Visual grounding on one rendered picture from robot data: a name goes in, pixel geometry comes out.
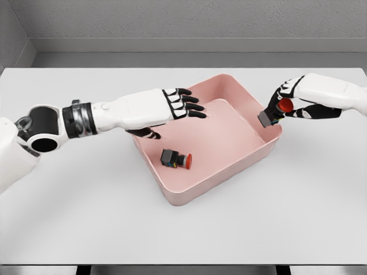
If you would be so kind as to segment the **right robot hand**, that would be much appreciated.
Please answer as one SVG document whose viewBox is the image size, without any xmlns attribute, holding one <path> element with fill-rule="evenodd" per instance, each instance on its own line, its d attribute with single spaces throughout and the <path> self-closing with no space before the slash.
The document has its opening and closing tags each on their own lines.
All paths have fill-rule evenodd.
<svg viewBox="0 0 367 275">
<path fill-rule="evenodd" d="M 303 119 L 332 119 L 340 117 L 346 101 L 346 81 L 309 73 L 292 78 L 276 89 L 267 107 L 282 98 L 291 99 L 294 109 L 285 117 Z"/>
</svg>

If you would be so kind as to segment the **red button industrial switch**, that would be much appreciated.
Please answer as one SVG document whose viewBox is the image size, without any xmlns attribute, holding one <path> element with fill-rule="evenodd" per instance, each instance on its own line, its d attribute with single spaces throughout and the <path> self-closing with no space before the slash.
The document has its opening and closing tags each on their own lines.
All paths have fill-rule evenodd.
<svg viewBox="0 0 367 275">
<path fill-rule="evenodd" d="M 278 100 L 275 105 L 267 107 L 261 111 L 257 118 L 261 125 L 266 128 L 279 122 L 280 119 L 285 117 L 286 113 L 291 112 L 294 109 L 294 105 L 291 99 L 282 98 Z"/>
<path fill-rule="evenodd" d="M 189 170 L 192 165 L 192 154 L 183 155 L 178 151 L 163 149 L 160 161 L 166 167 L 184 167 Z"/>
</svg>

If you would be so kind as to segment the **pink rectangular basket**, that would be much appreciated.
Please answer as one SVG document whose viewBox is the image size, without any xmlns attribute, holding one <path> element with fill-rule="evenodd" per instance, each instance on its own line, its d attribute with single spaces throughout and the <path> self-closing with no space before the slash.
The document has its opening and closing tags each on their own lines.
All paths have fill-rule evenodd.
<svg viewBox="0 0 367 275">
<path fill-rule="evenodd" d="M 187 117 L 155 129 L 161 139 L 134 137 L 165 198 L 182 206 L 265 158 L 282 134 L 280 125 L 264 128 L 263 106 L 232 76 L 220 74 L 190 87 L 207 117 Z M 163 149 L 192 154 L 192 165 L 166 167 Z"/>
</svg>

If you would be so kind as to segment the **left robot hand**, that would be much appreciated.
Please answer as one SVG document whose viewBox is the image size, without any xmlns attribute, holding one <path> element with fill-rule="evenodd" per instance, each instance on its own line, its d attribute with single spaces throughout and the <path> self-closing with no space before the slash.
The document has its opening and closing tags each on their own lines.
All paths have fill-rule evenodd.
<svg viewBox="0 0 367 275">
<path fill-rule="evenodd" d="M 185 117 L 206 118 L 199 99 L 184 88 L 152 89 L 118 100 L 118 126 L 126 132 L 148 139 L 160 139 L 154 127 Z"/>
</svg>

